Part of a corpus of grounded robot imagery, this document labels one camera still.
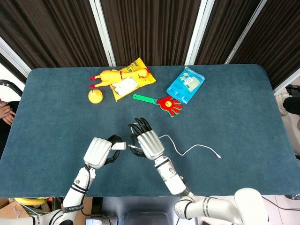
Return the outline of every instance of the yellow rubber chicken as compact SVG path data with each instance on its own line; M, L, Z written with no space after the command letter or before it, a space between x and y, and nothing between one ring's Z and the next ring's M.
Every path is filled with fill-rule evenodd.
M92 84L90 87L96 88L96 87L108 86L112 83L119 83L127 77L132 77L132 78L146 77L146 75L148 73L150 73L150 71L147 68L139 69L137 71L130 72L130 73L124 73L121 71L105 70L102 73L100 73L99 75L92 76L90 78L92 81L97 78L101 78L101 80L102 80L101 83Z

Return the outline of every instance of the teal tablecloth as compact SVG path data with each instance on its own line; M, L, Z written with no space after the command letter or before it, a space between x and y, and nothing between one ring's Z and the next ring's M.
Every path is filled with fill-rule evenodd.
M157 82L136 94L166 96L183 66L149 67ZM196 195L232 195L239 188L262 194L300 192L300 168L293 155L265 70L258 65L191 66L205 82L174 118L157 105L134 101L132 94L114 101L109 87L104 100L88 101L90 77L107 67L39 68L27 80L6 148L0 161L0 196L64 196L93 137L112 134L130 142L128 123L144 117L158 135L168 134L181 157L163 139L169 156ZM102 167L92 196L170 195L154 162L129 150Z

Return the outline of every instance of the yellow ball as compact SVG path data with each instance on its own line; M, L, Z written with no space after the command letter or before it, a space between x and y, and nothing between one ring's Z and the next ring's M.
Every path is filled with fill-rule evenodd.
M89 92L89 100L91 103L98 104L102 101L103 95L100 90L94 89Z

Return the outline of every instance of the white sneaker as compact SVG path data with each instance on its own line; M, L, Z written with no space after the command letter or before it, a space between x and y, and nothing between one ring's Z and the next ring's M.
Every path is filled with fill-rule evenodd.
M288 114L287 110L283 107L283 102L285 99L291 97L289 93L287 93L287 90L285 88L282 89L277 95L276 95L276 101L279 107L279 111L281 116L286 116Z

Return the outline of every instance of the green handle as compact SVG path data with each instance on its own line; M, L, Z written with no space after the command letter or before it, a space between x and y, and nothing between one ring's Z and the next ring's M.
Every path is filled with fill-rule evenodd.
M155 98L151 98L151 97L147 97L147 96L143 96L143 95L137 95L137 94L134 94L132 96L133 99L135 100L139 100L139 101L143 101L143 102L149 102L149 103L152 103L152 104L156 104L156 101L157 99Z

